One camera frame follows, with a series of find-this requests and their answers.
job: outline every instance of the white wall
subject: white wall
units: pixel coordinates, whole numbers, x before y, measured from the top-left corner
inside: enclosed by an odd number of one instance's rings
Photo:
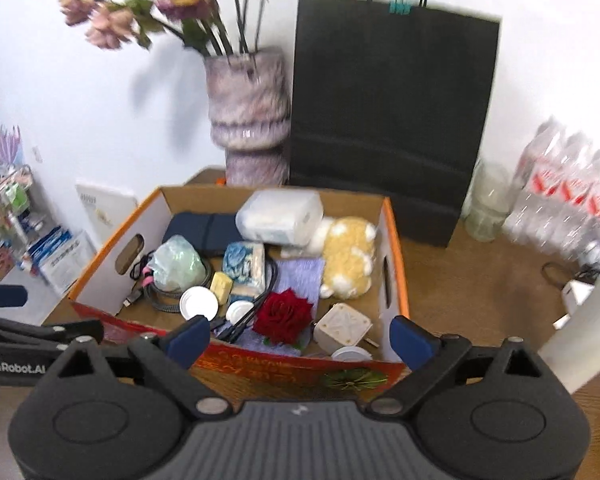
[[[235,30],[231,0],[219,0]],[[292,61],[297,0],[270,0],[261,44]],[[502,17],[484,156],[512,168],[549,114],[600,145],[600,0],[429,0]],[[0,0],[0,118],[20,125],[26,159],[62,217],[86,224],[76,178],[142,198],[223,162],[208,138],[200,56],[162,37],[103,52],[66,27],[56,0]],[[34,161],[37,146],[43,163]]]

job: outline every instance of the white logo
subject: white logo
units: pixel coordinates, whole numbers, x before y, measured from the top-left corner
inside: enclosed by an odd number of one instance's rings
[[[9,363],[0,363],[0,372],[42,375],[46,372],[46,367],[44,365],[10,365]]]
[[[298,407],[292,409],[291,413],[293,413],[294,415],[297,415],[297,416],[302,416],[303,413],[306,413],[308,411],[309,411],[309,408],[306,407],[304,404],[298,404]]]

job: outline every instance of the black paper bag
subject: black paper bag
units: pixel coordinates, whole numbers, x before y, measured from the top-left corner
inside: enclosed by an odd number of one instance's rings
[[[404,204],[402,234],[446,245],[482,137],[499,24],[392,10],[299,0],[291,179],[384,192]]]

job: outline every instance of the yellow eraser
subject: yellow eraser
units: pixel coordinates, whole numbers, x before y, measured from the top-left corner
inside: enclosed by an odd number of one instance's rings
[[[218,304],[224,305],[229,299],[232,286],[234,286],[234,282],[232,282],[231,278],[224,272],[216,272],[214,278],[211,280],[209,290],[218,298]]]

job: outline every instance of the gray ribbed panel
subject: gray ribbed panel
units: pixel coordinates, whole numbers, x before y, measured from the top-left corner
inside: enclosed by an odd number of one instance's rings
[[[198,425],[148,480],[452,480],[400,424],[355,403],[247,402],[224,422]]]

